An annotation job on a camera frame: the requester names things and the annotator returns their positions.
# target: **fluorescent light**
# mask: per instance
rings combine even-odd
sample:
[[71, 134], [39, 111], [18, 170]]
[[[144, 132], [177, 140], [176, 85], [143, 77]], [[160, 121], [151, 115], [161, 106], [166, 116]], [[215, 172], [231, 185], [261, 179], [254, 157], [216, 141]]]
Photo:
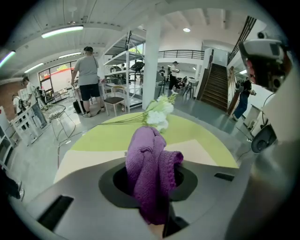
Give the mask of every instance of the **fluorescent light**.
[[41, 63], [39, 63], [39, 64], [33, 66], [32, 68], [29, 68], [29, 69], [26, 70], [24, 73], [28, 73], [28, 72], [30, 72], [31, 70], [33, 70], [33, 69], [35, 69], [35, 68], [37, 68], [37, 67], [39, 67], [39, 66], [41, 66], [41, 65], [44, 65], [44, 64], [41, 62]]
[[243, 70], [240, 72], [240, 74], [245, 74], [245, 73], [247, 73], [247, 70]]
[[6, 57], [0, 62], [0, 67], [3, 66], [4, 63], [7, 62], [8, 59], [10, 59], [15, 54], [15, 51], [11, 51]]
[[65, 58], [65, 57], [69, 57], [69, 56], [74, 56], [74, 55], [79, 55], [81, 54], [81, 52], [75, 52], [75, 53], [70, 53], [70, 54], [66, 54], [66, 55], [62, 55], [59, 58]]
[[83, 26], [71, 26], [71, 27], [66, 27], [66, 28], [60, 28], [60, 29], [56, 29], [50, 32], [46, 32], [42, 34], [42, 38], [48, 38], [63, 32], [71, 32], [71, 31], [78, 31], [78, 30], [82, 30]]

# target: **gray t-shirt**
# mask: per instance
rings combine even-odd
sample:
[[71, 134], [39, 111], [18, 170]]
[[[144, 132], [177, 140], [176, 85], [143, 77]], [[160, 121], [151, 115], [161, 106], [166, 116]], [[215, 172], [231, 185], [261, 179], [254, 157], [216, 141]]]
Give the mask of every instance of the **gray t-shirt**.
[[77, 60], [74, 70], [79, 71], [78, 85], [98, 83], [98, 63], [93, 56], [84, 56]]

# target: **green tabletop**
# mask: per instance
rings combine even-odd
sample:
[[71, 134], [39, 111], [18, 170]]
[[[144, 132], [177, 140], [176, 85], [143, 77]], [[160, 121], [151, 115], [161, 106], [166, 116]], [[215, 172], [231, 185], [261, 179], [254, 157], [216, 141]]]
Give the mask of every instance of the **green tabletop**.
[[[126, 120], [141, 114], [130, 113], [106, 122]], [[201, 125], [175, 115], [168, 116], [169, 127], [162, 133], [167, 144], [196, 139], [219, 166], [237, 167], [230, 151], [210, 131]], [[76, 151], [121, 151], [127, 150], [133, 133], [141, 122], [98, 125], [83, 135], [71, 148]]]

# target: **purple towel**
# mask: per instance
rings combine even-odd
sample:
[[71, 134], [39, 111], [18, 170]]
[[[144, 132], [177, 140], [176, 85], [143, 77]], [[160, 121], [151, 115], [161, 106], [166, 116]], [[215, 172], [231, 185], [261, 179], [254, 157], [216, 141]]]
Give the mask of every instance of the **purple towel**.
[[174, 164], [183, 160], [181, 152], [165, 151], [166, 142], [153, 127], [134, 133], [126, 157], [128, 187], [141, 204], [147, 223], [164, 224], [169, 209], [168, 194], [176, 188]]

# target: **balcony railing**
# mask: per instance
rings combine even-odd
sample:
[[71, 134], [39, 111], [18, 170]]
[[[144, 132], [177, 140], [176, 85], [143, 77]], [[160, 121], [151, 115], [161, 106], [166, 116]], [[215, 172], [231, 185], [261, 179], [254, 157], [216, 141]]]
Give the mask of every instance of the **balcony railing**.
[[236, 45], [234, 46], [233, 51], [229, 54], [227, 64], [230, 63], [230, 61], [234, 58], [236, 53], [239, 51], [239, 43], [246, 40], [246, 38], [248, 37], [250, 31], [252, 30], [255, 22], [256, 22], [255, 18], [250, 17], [250, 16], [247, 17], [244, 28], [239, 36], [239, 39], [238, 39]]
[[158, 58], [192, 58], [204, 59], [204, 51], [196, 50], [168, 50], [158, 52]]

